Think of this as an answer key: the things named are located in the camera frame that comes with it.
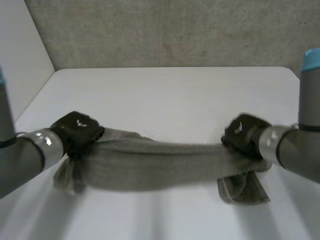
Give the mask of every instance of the gray fabric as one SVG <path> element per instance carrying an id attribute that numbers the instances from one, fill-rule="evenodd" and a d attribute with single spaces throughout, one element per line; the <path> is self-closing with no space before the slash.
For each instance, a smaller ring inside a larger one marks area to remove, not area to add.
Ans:
<path id="1" fill-rule="evenodd" d="M 319 0 L 25 0 L 56 70 L 281 66 L 320 43 Z"/>
<path id="2" fill-rule="evenodd" d="M 257 204 L 267 202 L 268 196 L 253 179 L 254 173 L 248 173 L 270 167 L 268 161 L 248 159 L 223 145 L 158 142 L 105 128 L 81 159 L 67 159 L 60 166 L 54 186 L 69 193 L 81 192 L 87 185 L 110 191 L 154 191 L 224 178 L 218 184 L 225 202 Z"/>

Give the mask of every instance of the white table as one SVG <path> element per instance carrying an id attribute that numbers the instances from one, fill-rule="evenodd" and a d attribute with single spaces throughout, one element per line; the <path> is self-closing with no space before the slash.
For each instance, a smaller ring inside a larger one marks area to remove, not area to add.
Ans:
<path id="1" fill-rule="evenodd" d="M 18 120 L 46 128 L 76 110 L 152 139 L 214 143 L 240 112 L 297 121 L 299 80 L 282 67 L 65 69 Z M 259 175 L 271 202 L 225 204 L 217 183 L 144 193 L 53 189 L 58 165 L 1 202 L 5 240 L 307 240 L 320 236 L 320 186 L 273 166 Z"/>

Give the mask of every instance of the white wall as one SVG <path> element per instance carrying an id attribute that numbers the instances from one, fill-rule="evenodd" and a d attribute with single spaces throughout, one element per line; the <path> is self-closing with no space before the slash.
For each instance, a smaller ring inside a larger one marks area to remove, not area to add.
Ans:
<path id="1" fill-rule="evenodd" d="M 0 0 L 0 65 L 16 121 L 55 72 L 23 0 Z"/>

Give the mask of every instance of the gray towel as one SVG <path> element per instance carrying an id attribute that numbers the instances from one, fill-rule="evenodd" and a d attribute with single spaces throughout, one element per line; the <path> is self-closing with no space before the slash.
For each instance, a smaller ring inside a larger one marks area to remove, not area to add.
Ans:
<path id="1" fill-rule="evenodd" d="M 218 180 L 227 203 L 269 202 L 254 171 L 271 163 L 249 159 L 220 144 L 153 141 L 135 132 L 105 128 L 79 159 L 67 159 L 54 175 L 54 187 L 79 193 L 85 186 L 110 191 L 154 191 Z"/>

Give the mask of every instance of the concrete wall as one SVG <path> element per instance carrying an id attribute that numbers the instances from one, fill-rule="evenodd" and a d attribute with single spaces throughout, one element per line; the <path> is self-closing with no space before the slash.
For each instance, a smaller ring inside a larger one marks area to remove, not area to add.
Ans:
<path id="1" fill-rule="evenodd" d="M 25 0 L 56 70 L 280 66 L 320 45 L 319 0 Z"/>
<path id="2" fill-rule="evenodd" d="M 0 0 L 0 65 L 16 121 L 55 72 L 23 0 Z"/>

